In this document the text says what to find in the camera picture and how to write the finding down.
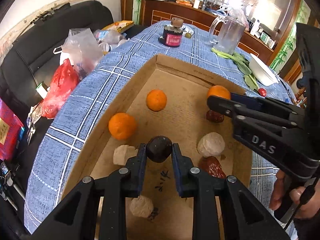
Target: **wooden chair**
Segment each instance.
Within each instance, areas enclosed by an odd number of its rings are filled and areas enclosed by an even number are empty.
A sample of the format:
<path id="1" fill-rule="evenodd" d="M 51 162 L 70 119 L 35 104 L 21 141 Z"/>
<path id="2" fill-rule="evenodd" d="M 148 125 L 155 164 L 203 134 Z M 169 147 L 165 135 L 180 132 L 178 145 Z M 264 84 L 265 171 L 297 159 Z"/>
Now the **wooden chair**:
<path id="1" fill-rule="evenodd" d="M 303 88 L 299 89 L 297 94 L 295 94 L 296 100 L 301 108 L 305 108 L 307 106 L 307 98 L 305 98 L 305 97 L 300 98 L 301 96 L 303 96 L 303 93 L 305 91 L 306 91 L 306 88 L 303 87 Z"/>

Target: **wooden cabinet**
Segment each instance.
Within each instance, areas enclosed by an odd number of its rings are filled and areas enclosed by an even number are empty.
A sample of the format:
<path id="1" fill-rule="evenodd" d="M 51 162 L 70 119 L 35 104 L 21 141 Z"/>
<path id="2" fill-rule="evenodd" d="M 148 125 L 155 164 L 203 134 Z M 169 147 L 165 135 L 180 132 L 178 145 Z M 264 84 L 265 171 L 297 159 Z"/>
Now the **wooden cabinet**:
<path id="1" fill-rule="evenodd" d="M 179 17 L 185 23 L 192 24 L 198 28 L 209 31 L 215 15 L 195 9 L 193 7 L 177 4 L 174 2 L 142 0 L 141 2 L 141 24 L 150 26 L 161 20 L 171 20 L 172 17 Z M 218 24 L 215 34 L 219 33 L 221 24 Z M 248 53 L 259 57 L 264 63 L 272 54 L 273 50 L 266 46 L 261 40 L 244 32 L 238 47 Z"/>
<path id="2" fill-rule="evenodd" d="M 298 59 L 293 67 L 290 69 L 288 74 L 284 77 L 284 81 L 288 82 L 289 85 L 292 85 L 293 82 L 297 79 L 297 77 L 301 73 L 301 65 L 300 60 Z"/>

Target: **wooden counter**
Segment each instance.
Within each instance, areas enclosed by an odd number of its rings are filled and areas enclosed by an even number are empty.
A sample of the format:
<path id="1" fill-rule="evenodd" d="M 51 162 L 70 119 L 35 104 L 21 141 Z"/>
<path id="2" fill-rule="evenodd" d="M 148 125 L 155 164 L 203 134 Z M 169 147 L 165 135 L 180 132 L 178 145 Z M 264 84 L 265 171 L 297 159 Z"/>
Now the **wooden counter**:
<path id="1" fill-rule="evenodd" d="M 192 24 L 198 28 L 209 31 L 215 15 L 174 2 L 142 0 L 141 1 L 141 24 L 150 26 L 161 20 L 171 20 L 172 17 L 180 17 L 184 23 Z M 222 24 L 218 24 L 215 34 L 219 33 Z M 238 47 L 248 53 L 259 57 L 267 63 L 273 50 L 266 46 L 261 40 L 252 36 L 249 32 L 244 32 Z"/>

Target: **cable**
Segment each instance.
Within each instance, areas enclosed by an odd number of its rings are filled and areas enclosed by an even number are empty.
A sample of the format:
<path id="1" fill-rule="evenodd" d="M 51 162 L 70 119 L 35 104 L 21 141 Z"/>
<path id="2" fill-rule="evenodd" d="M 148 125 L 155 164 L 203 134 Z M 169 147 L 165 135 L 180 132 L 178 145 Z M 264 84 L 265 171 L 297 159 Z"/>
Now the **cable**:
<path id="1" fill-rule="evenodd" d="M 4 176 L 2 176 L 2 175 L 0 175 L 0 180 L 1 179 L 3 179 L 3 185 L 5 184 L 5 177 Z"/>
<path id="2" fill-rule="evenodd" d="M 313 197 L 313 195 L 316 193 L 316 185 L 319 181 L 320 175 L 318 177 L 316 177 L 315 181 L 313 182 L 312 185 L 309 185 L 308 187 L 306 187 L 306 189 L 304 190 L 304 192 L 302 193 L 301 197 L 300 197 L 300 203 L 297 206 L 296 210 L 294 211 L 294 213 L 292 214 L 292 216 L 290 217 L 288 223 L 285 225 L 284 227 L 284 231 L 287 230 L 287 228 L 289 227 L 289 225 L 291 224 L 293 218 L 296 216 L 297 212 L 299 211 L 300 207 L 302 205 L 305 205 L 309 202 L 309 200 Z"/>

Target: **black sofa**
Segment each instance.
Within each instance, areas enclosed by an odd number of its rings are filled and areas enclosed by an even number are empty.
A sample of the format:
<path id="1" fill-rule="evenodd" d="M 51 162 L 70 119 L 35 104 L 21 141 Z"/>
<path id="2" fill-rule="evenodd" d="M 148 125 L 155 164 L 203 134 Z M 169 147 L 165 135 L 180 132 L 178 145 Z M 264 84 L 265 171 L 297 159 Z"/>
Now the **black sofa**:
<path id="1" fill-rule="evenodd" d="M 42 100 L 36 87 L 41 82 L 50 85 L 59 66 L 60 54 L 53 54 L 53 49 L 64 43 L 69 29 L 90 28 L 94 32 L 111 23 L 113 17 L 110 10 L 94 0 L 72 6 L 66 4 L 47 19 L 36 21 L 13 43 L 0 66 L 0 98 L 25 123 L 30 107 Z M 134 25 L 126 31 L 127 38 L 132 38 L 145 28 Z M 23 191 L 27 190 L 34 158 L 52 121 L 42 117 L 36 123 L 36 133 L 30 145 L 24 143 L 19 146 L 15 162 L 20 164 L 20 168 L 16 178 Z M 24 201 L 15 190 L 10 189 L 10 192 L 19 208 L 18 217 L 23 223 Z"/>

